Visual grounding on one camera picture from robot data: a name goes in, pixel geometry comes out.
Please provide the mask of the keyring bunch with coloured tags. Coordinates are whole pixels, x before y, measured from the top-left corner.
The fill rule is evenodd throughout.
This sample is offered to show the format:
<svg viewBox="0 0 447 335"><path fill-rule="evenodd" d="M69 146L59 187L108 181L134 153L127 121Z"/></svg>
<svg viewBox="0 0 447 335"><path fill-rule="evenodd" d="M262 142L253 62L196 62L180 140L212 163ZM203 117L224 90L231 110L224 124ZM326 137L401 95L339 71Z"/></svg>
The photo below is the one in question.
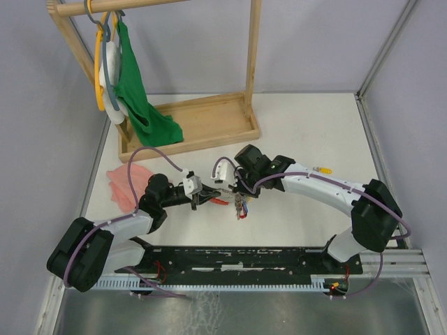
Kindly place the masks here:
<svg viewBox="0 0 447 335"><path fill-rule="evenodd" d="M248 216L248 203L252 197L241 193L234 193L223 188L218 189L218 191L220 195L212 198L210 200L211 203L223 206L234 206L237 220L245 219Z"/></svg>

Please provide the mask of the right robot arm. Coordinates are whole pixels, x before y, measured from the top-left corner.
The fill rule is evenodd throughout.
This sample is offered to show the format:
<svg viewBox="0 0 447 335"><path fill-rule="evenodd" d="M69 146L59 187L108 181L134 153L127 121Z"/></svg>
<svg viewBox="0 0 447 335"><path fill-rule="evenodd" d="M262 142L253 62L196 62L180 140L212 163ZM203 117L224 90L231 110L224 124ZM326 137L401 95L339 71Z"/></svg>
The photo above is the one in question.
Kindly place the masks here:
<svg viewBox="0 0 447 335"><path fill-rule="evenodd" d="M338 272L363 251L383 252L402 219L388 187L377 179L361 184L334 178L289 157L269 159L251 144L237 153L235 161L234 191L253 198L263 189L304 195L351 219L350 227L331 237L321 251L321 266L327 272Z"/></svg>

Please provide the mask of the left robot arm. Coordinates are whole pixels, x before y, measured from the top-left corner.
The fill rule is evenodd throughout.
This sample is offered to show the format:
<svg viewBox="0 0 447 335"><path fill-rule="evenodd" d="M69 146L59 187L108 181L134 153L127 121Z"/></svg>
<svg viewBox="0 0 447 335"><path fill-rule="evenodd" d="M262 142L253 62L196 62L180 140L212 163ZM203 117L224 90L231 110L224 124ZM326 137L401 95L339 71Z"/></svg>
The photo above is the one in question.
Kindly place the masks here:
<svg viewBox="0 0 447 335"><path fill-rule="evenodd" d="M189 204L196 210L220 196L221 191L202 184L193 173L178 186L164 174L154 174L134 212L102 223L75 219L50 254L46 268L65 286L80 292L90 290L101 275L124 267L149 271L154 266L154 254L133 239L157 231L167 219L167 207Z"/></svg>

